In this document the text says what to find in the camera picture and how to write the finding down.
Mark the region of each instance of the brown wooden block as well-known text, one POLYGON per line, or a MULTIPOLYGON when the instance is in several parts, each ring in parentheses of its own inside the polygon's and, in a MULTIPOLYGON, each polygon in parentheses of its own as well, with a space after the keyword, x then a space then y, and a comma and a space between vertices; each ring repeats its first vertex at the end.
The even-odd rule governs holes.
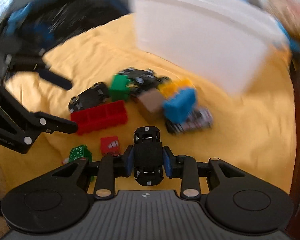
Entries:
POLYGON ((165 98, 159 90, 156 88, 150 89, 138 96, 138 110, 148 123, 152 123, 160 118, 164 118, 162 108, 164 101, 165 98))

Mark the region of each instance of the yellow tablecloth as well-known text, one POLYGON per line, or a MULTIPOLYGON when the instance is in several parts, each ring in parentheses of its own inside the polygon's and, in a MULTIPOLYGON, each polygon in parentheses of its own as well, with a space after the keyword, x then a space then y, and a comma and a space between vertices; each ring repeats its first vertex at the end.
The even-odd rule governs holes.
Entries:
MULTIPOLYGON (((109 84, 113 74, 133 66, 153 69, 157 75, 177 80, 191 79, 198 91, 198 101, 210 109, 213 128, 180 136, 167 133, 164 121, 156 126, 161 141, 175 155, 190 155, 206 162, 221 158, 253 175, 289 192, 295 159, 295 116, 293 87, 288 72, 289 51, 270 48, 260 73, 247 93, 231 98, 201 77, 135 46, 133 15, 74 37, 46 54, 52 70, 73 81, 74 87, 64 91, 39 79, 36 73, 18 73, 8 83, 9 91, 29 111, 43 111, 70 118, 68 103, 100 81, 109 84)), ((93 160, 101 159, 100 137, 119 137, 122 151, 133 144, 136 128, 148 125, 133 102, 126 104, 126 125, 95 131, 84 136, 55 132, 41 134, 26 155, 0 146, 0 164, 10 190, 61 165, 71 148, 86 144, 93 160)), ((201 180, 202 192, 208 188, 201 180)), ((116 179, 117 189, 144 189, 133 177, 116 179)), ((165 178, 151 189, 176 189, 180 180, 165 178)))

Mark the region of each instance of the red block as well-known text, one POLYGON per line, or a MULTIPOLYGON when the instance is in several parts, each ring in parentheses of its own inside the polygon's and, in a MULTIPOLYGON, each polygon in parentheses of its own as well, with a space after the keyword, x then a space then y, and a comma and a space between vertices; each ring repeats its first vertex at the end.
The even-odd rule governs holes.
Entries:
POLYGON ((112 156, 120 155, 120 144, 117 136, 104 137, 100 139, 100 149, 103 156, 111 154, 112 156))
POLYGON ((127 110, 124 107, 124 101, 116 101, 110 104, 96 106, 73 112, 71 121, 78 124, 77 134, 89 133, 105 129, 128 121, 127 110))

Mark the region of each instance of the green block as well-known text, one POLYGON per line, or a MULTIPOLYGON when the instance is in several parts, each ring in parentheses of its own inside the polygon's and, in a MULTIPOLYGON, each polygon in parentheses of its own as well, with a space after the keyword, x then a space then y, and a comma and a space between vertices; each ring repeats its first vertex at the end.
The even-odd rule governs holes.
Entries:
POLYGON ((69 162, 83 157, 88 158, 88 160, 92 162, 92 154, 86 145, 80 145, 76 148, 73 148, 70 152, 69 162))
POLYGON ((111 87, 109 89, 110 97, 112 102, 118 100, 127 100, 130 94, 129 84, 131 81, 126 75, 115 75, 111 87))

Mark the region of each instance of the white plastic bin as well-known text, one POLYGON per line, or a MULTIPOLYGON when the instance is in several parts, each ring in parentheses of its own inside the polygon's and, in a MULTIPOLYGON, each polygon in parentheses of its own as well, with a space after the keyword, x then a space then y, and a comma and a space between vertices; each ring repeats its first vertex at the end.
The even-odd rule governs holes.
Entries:
POLYGON ((244 92, 269 45, 287 43, 275 20, 240 0, 130 0, 139 49, 244 92))

